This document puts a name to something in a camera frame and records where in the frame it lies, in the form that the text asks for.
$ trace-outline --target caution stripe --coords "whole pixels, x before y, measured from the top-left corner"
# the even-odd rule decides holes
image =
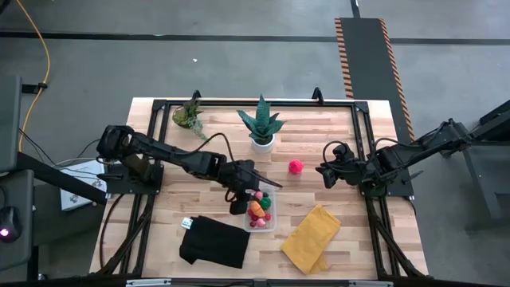
[[[400,96],[400,103],[402,104],[402,110],[404,111],[404,117],[406,118],[409,137],[411,138],[411,140],[414,140],[413,125],[411,124],[411,117],[409,115],[409,110],[407,109],[406,98],[404,97],[404,90],[402,89],[402,83],[400,82],[400,76],[398,75],[397,64],[395,63],[395,57],[393,54],[393,49],[391,48],[390,37],[388,36],[388,29],[386,28],[386,23],[384,22],[384,20],[379,19],[379,21],[381,22],[381,27],[383,31],[382,34],[384,35],[384,39],[386,40],[386,47],[388,49],[388,55],[390,56],[390,63],[391,68],[393,69],[395,83],[397,84],[398,96]]]
[[[347,51],[345,49],[345,40],[343,39],[342,23],[339,18],[335,18],[336,41],[338,42],[338,51],[340,53],[340,65],[342,66],[343,86],[345,87],[345,96],[348,99],[354,99],[351,83],[351,72],[349,71],[349,62],[347,60]]]

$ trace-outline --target concrete floor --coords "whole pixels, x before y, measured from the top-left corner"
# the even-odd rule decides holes
[[[348,0],[25,0],[44,31],[209,35],[334,36],[334,17],[350,17]],[[359,0],[362,17],[384,18],[391,37],[510,38],[505,0]],[[13,3],[0,29],[30,27]],[[335,43],[187,41],[47,41],[50,88],[33,111],[28,133],[55,160],[74,157],[107,124],[123,124],[134,96],[308,98],[319,85],[344,98]],[[510,46],[396,45],[416,135],[443,120],[471,123],[508,100]],[[0,73],[41,80],[38,40],[0,38]],[[30,101],[24,96],[24,103]],[[477,210],[461,156],[415,165],[413,181],[430,274],[436,278],[510,285],[510,235],[467,235]],[[449,180],[441,180],[448,175]],[[41,252],[52,277],[86,274],[97,231],[66,238]],[[88,252],[65,257],[66,250]],[[14,275],[0,275],[0,280]]]

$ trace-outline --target orange toy fruit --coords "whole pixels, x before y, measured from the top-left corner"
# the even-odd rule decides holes
[[[262,209],[261,205],[258,204],[258,202],[256,201],[251,202],[251,204],[249,205],[249,209],[253,212],[253,214],[258,216],[259,218],[263,218],[265,216],[264,210]]]

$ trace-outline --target black cloth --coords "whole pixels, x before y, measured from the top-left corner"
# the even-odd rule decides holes
[[[242,268],[249,232],[241,228],[198,216],[186,230],[179,255],[193,264],[197,259]]]

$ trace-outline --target yellow towel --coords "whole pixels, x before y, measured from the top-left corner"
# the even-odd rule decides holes
[[[340,221],[315,206],[281,245],[281,250],[305,274],[328,270],[323,251],[340,229]]]

